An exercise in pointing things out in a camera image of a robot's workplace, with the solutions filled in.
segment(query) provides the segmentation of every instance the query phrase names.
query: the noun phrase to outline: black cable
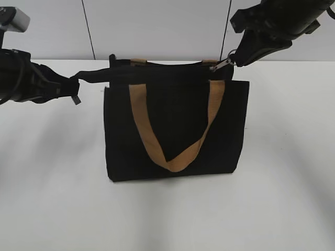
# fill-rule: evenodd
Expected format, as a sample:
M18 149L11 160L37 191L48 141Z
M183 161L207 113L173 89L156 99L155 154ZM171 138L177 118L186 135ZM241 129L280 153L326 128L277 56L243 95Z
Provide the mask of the black cable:
M335 19L335 13L330 7L327 9L327 13L332 19Z
M20 63L20 72L19 72L19 76L17 77L17 81L16 81L16 84L15 84L14 88L3 99L0 100L0 105L3 105L5 102L9 101L11 99L11 97L14 95L17 88L21 84L21 81L22 81L23 76L24 76L24 70L25 70L25 64L23 62L23 59L19 57L17 52L14 52L14 51L11 51L11 50L6 50L6 51L9 54L11 54L12 56L14 56L16 58L16 60Z
M222 60L222 54L224 52L224 46L225 46L225 40L226 40L226 34L227 34L227 28L228 28L228 22L229 22L230 10L231 10L231 2L232 2L232 0L230 0L230 2L229 2L225 33L224 33L224 38L223 38L223 41L222 41L222 47L221 47L221 53L220 53L220 61Z
M86 10L85 10L85 5L84 5L84 1L83 1L83 0L82 0L82 5L83 5L83 10L84 10L84 15L85 15L85 20L86 20L86 26L87 26L88 36L90 37L90 42L91 42L91 48L92 48L93 58L94 58L94 60L95 60L95 53L94 53L94 48L93 48L93 42L92 42L92 37L91 37L90 27L88 26L87 15L86 15Z

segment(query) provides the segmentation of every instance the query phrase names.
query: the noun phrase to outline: white wall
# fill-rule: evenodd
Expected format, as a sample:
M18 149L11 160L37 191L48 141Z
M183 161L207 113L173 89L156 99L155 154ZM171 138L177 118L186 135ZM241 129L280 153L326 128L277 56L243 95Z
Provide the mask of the white wall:
M84 0L97 59L111 53L119 58L152 60L217 59L229 0ZM231 16L260 0L233 0ZM6 34L4 47L26 50L35 59L92 59L81 0L4 0L31 17L25 34ZM294 41L286 51L265 60L334 61L335 21L324 14L321 28ZM241 35L230 23L224 55L235 49Z
M3 48L35 59L93 59L81 0L3 0L30 16L25 33L7 32Z

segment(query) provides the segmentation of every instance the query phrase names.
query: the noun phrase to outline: tan handle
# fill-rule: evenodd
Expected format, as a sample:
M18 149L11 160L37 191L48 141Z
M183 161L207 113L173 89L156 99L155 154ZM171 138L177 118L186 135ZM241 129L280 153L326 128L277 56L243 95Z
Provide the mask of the tan handle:
M225 93L225 81L210 81L208 98L208 125L203 136L180 155L171 161L166 161L162 147L158 142L149 120L147 109L147 87L146 84L129 85L130 102L135 124L142 138L144 147L151 160L157 165L171 172L184 170L197 156L206 138L207 132L214 121L220 108Z

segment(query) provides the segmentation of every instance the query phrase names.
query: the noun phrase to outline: metal clip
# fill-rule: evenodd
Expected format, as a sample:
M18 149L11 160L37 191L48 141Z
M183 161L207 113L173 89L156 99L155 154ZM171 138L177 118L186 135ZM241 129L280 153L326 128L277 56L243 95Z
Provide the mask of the metal clip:
M212 72L216 72L218 69L220 69L220 68L222 68L222 67L224 67L224 66L226 66L226 65L228 65L228 64L232 64L232 61L231 61L230 58L227 58L227 59L223 60L223 61L222 61L221 63L219 63L218 65L215 65L215 66L213 66L213 67L210 67L210 70L211 70Z

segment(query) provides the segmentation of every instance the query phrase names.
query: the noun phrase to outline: fabric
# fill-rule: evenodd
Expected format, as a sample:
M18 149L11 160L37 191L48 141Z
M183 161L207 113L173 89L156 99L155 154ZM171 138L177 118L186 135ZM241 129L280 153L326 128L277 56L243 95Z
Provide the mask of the fabric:
M112 67L130 64L131 61L125 60L111 61ZM147 66L145 63L133 66L137 67ZM165 68L155 67L161 72ZM232 72L233 66L224 67L209 75L207 81L196 80L194 76L186 81L187 77L180 79L171 71L166 81L138 85L112 81L111 88L105 89L104 101L106 163L110 179L232 173L242 150L249 92L248 82L230 80ZM211 92L213 86L221 86L220 95ZM219 97L214 111L210 109L211 96L214 97L211 93L216 93L216 99ZM141 107L134 106L132 99L136 95L142 98ZM142 110L142 115L136 118L138 113L134 113L134 108ZM144 128L149 128L149 143L143 136L148 136L148 130L140 131L139 123L146 123ZM151 148L156 154L148 151L153 138Z
M131 110L147 154L157 165L172 172L185 169L198 155L207 132L215 119L225 92L224 81L210 81L208 100L208 123L202 137L181 152L176 158L167 161L162 147L150 123L147 108L147 87L145 84L129 86Z

